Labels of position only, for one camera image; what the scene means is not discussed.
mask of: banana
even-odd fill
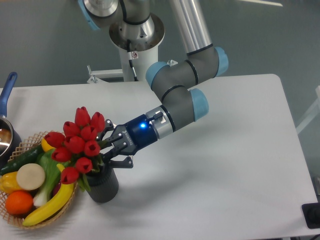
[[[60,172],[62,172],[65,167],[58,163],[56,165]],[[58,212],[70,199],[75,184],[61,184],[61,187],[56,195],[53,196],[45,205],[37,208],[32,213],[30,213],[22,222],[23,226],[33,226],[36,225],[47,218],[51,217],[53,214]]]

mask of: woven basket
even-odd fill
[[[14,161],[15,157],[24,153],[25,151],[36,147],[37,145],[39,145],[41,143],[41,139],[47,134],[48,132],[40,132],[38,134],[35,134],[34,136],[29,136],[28,139],[25,139],[24,142],[21,142],[20,145],[15,149],[15,151],[12,153],[9,161]],[[5,208],[5,202],[6,199],[8,197],[8,194],[6,194],[5,192],[0,191],[0,216],[2,216],[2,218],[4,220],[7,221],[8,224],[16,226],[18,228],[21,229],[26,229],[26,230],[32,230],[32,229],[38,229],[38,228],[42,228],[44,226],[49,225],[50,223],[54,222],[55,220],[57,220],[59,217],[61,217],[66,210],[68,209],[68,207],[70,206],[72,200],[75,197],[75,193],[77,190],[78,184],[75,185],[73,193],[70,197],[70,199],[68,200],[68,202],[63,206],[63,208],[60,209],[60,211],[58,211],[53,217],[49,218],[48,220],[42,221],[36,225],[33,226],[23,226],[22,222],[24,221],[23,218],[18,218],[15,216],[10,215],[6,208]]]

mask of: artificial flower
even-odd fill
[[[64,146],[58,147],[51,155],[53,160],[64,163],[71,159],[72,153]]]
[[[62,142],[65,140],[65,136],[60,132],[52,131],[45,135],[44,139],[50,146],[59,148],[62,146]]]
[[[91,125],[85,126],[81,132],[81,137],[85,141],[96,140],[97,139],[97,129]]]
[[[78,178],[79,172],[73,166],[68,166],[61,172],[62,184],[73,184]]]
[[[74,123],[80,128],[83,128],[90,124],[91,118],[86,107],[77,108],[75,112]]]
[[[72,121],[66,121],[63,125],[63,132],[66,136],[80,135],[80,128]]]
[[[100,153],[100,146],[94,140],[87,141],[84,145],[84,154],[88,157],[96,156]]]
[[[105,129],[105,118],[100,112],[93,114],[90,125],[96,128],[98,133]]]
[[[84,151],[86,142],[79,136],[67,136],[63,143],[71,153],[79,154]]]
[[[92,168],[93,165],[91,160],[85,156],[80,157],[75,163],[75,169],[77,169],[77,171],[82,174],[89,173]]]

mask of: saucepan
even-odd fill
[[[21,138],[7,117],[7,103],[18,74],[11,72],[0,95],[0,169],[8,162],[11,154],[21,143]]]

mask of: green cucumber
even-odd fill
[[[0,170],[0,176],[8,173],[18,171],[23,165],[33,164],[36,162],[39,154],[43,153],[41,144],[38,146],[25,151],[24,153],[16,156],[13,160],[8,161],[8,163]]]

